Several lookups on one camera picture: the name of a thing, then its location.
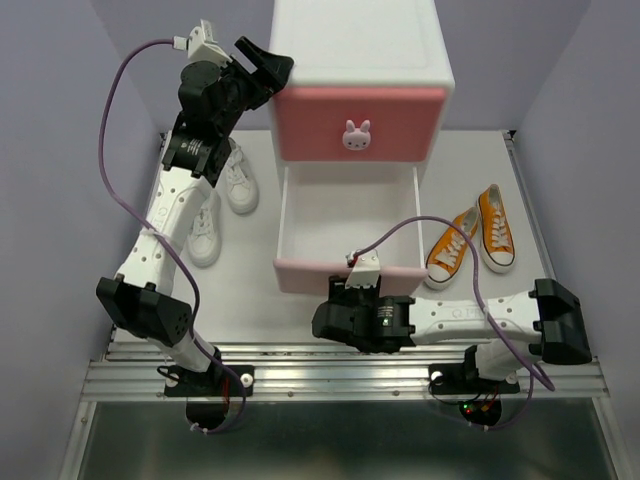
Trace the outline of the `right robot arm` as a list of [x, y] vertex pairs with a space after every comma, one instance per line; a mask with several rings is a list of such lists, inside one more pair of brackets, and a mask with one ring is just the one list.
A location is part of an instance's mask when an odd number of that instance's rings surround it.
[[362, 353], [393, 354], [405, 347], [471, 340], [459, 364], [435, 364], [436, 390], [445, 395], [514, 392], [508, 377], [525, 364], [583, 365], [592, 353], [577, 296], [554, 279], [530, 291], [473, 301], [383, 296], [379, 287], [349, 288], [333, 277], [312, 319], [315, 337]]

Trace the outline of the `orange sneaker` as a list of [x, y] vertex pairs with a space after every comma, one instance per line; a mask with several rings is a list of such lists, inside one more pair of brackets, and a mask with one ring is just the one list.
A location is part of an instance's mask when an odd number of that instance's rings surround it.
[[[476, 234], [479, 219], [479, 210], [473, 206], [458, 215], [453, 223], [469, 239], [472, 239]], [[468, 243], [465, 241], [465, 237], [455, 228], [448, 227], [426, 258], [426, 286], [436, 291], [445, 289], [459, 272], [467, 248]]]
[[483, 260], [493, 272], [505, 274], [514, 266], [516, 250], [499, 186], [492, 184], [481, 193], [477, 206]]

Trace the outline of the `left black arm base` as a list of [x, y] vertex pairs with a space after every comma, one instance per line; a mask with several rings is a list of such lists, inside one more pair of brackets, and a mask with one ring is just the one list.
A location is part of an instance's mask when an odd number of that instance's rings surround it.
[[239, 384], [213, 364], [207, 372], [192, 372], [178, 365], [161, 365], [156, 371], [165, 380], [164, 395], [169, 398], [242, 396]]

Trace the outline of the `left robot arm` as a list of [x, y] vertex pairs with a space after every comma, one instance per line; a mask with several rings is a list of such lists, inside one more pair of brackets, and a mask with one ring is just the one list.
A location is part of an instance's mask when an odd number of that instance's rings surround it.
[[175, 272], [188, 270], [180, 254], [232, 152], [231, 132], [246, 111], [259, 109], [285, 88], [294, 60], [240, 37], [235, 46], [254, 66], [249, 71], [210, 43], [202, 45], [202, 54], [192, 39], [164, 43], [188, 53], [178, 88], [180, 111], [147, 215], [112, 196], [141, 230], [114, 276], [99, 280], [96, 295], [118, 328], [156, 345], [188, 370], [191, 386], [210, 394], [222, 384], [221, 360], [194, 330], [199, 306], [173, 297]]

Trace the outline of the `light pink drawer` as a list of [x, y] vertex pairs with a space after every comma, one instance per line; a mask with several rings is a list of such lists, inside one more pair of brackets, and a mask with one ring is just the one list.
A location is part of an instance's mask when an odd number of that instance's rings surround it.
[[284, 293], [325, 295], [332, 275], [349, 274], [347, 255], [375, 241], [382, 291], [409, 295], [426, 275], [418, 224], [419, 171], [411, 164], [301, 162], [285, 167], [276, 257]]

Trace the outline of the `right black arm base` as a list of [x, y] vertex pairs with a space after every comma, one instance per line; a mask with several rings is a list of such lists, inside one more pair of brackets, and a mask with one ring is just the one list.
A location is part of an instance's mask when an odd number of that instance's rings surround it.
[[475, 368], [467, 368], [462, 363], [436, 363], [428, 368], [432, 392], [441, 395], [475, 396], [477, 394], [498, 393], [517, 394], [518, 383], [506, 380], [482, 379]]

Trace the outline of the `dark pink drawer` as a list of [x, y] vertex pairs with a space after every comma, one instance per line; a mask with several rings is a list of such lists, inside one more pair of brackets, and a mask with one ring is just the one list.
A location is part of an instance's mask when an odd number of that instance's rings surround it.
[[[448, 92], [435, 87], [291, 87], [273, 99], [276, 139], [285, 161], [422, 162]], [[371, 123], [371, 144], [342, 143], [347, 120]]]

